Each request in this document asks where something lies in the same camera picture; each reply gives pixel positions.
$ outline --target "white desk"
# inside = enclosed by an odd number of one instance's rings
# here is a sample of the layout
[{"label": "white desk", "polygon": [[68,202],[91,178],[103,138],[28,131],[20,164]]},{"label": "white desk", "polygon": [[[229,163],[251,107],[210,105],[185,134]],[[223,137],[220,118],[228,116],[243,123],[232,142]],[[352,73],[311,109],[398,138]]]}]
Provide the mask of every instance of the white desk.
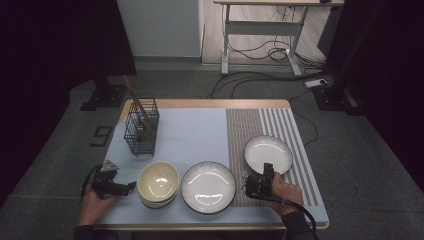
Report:
[{"label": "white desk", "polygon": [[[280,136],[291,146],[296,159],[292,169],[284,176],[286,181],[296,182],[304,190],[305,208],[314,216],[317,228],[328,226],[327,211],[286,100],[159,99],[157,104],[160,120],[155,155],[138,157],[131,154],[124,140],[124,119],[131,102],[127,101],[124,107],[106,155],[106,159],[120,168],[115,182],[127,184],[136,181],[139,172],[154,161],[171,163],[181,177],[196,163],[215,161],[227,166],[240,186],[241,176],[236,172],[237,168],[246,167],[243,166],[243,144],[237,146],[232,143],[247,141],[258,134]],[[255,118],[257,120],[252,121],[252,124],[242,120]],[[285,228],[280,217],[265,206],[263,201],[259,203],[261,206],[258,206],[258,203],[246,205],[245,203],[249,202],[246,199],[242,203],[239,201],[243,197],[243,191],[237,189],[231,206],[217,214],[203,215],[185,204],[181,190],[169,205],[160,209],[144,206],[135,190],[116,203],[99,221],[97,227],[128,231]]]},{"label": "white desk", "polygon": [[[226,6],[224,49],[222,51],[221,73],[228,74],[228,35],[273,35],[294,36],[290,49],[286,50],[287,57],[296,76],[302,75],[298,60],[294,55],[300,34],[302,33],[306,14],[309,7],[342,6],[344,0],[332,0],[320,3],[319,0],[214,0],[214,3]],[[303,6],[299,22],[263,22],[263,21],[232,21],[230,20],[231,5],[270,5],[270,6]]]}]

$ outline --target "striped placemat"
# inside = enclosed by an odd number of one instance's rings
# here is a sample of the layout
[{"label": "striped placemat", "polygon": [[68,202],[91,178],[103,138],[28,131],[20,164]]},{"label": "striped placemat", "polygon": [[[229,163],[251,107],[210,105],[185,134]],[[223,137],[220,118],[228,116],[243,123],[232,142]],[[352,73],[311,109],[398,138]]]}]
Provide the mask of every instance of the striped placemat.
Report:
[{"label": "striped placemat", "polygon": [[227,134],[230,170],[237,183],[232,207],[265,206],[265,201],[250,199],[242,191],[244,177],[255,172],[244,159],[244,146],[259,135],[274,136],[288,144],[293,152],[292,168],[285,173],[286,182],[303,189],[303,201],[307,206],[323,205],[308,157],[299,135],[293,113],[289,108],[277,109],[227,109]]}]

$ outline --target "person's left hand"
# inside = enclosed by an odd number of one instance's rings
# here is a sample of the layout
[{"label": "person's left hand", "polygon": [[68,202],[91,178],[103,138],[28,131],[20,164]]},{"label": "person's left hand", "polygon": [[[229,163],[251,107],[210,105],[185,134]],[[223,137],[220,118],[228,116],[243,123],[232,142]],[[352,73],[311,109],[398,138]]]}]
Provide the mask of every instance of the person's left hand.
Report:
[{"label": "person's left hand", "polygon": [[93,191],[91,185],[88,185],[82,199],[82,211],[78,226],[94,225],[119,198],[120,196],[112,196],[102,200]]}]

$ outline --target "gray floor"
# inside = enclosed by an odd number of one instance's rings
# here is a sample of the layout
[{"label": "gray floor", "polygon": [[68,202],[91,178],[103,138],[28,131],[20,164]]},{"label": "gray floor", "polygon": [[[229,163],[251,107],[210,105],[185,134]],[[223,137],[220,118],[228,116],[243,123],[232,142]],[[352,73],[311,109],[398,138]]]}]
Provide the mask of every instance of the gray floor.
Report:
[{"label": "gray floor", "polygon": [[[138,77],[130,78],[137,92],[157,98],[204,98],[221,77],[219,68],[200,64],[138,63],[137,67]],[[291,75],[284,72],[290,69],[272,74]],[[110,81],[122,84],[120,78]],[[215,97],[229,98],[232,86]],[[72,90],[71,104],[55,132],[0,210],[0,239],[72,239],[80,185],[107,151],[107,146],[90,146],[99,141],[93,135],[98,126],[114,126],[121,112],[121,108],[79,111],[94,88],[88,82]],[[304,92],[302,81],[255,82],[238,87],[234,98],[291,99]],[[421,239],[424,195],[366,117],[320,111],[310,92],[291,106],[317,127],[318,139],[306,146],[306,152],[330,218],[330,227],[318,233],[320,239]],[[314,139],[313,125],[295,117],[303,141]],[[129,232],[120,235],[131,238]],[[139,233],[137,239],[143,236],[179,235]]]}]

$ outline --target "black wire basket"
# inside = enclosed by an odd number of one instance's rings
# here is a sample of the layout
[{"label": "black wire basket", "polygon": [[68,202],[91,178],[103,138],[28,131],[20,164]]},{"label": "black wire basket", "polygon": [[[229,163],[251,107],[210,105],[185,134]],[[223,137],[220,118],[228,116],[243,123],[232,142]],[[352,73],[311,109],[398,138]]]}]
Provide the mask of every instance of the black wire basket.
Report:
[{"label": "black wire basket", "polygon": [[155,154],[156,136],[159,126],[159,111],[156,100],[152,98],[139,98],[139,104],[132,103],[128,118],[125,122],[124,138],[132,154]]}]

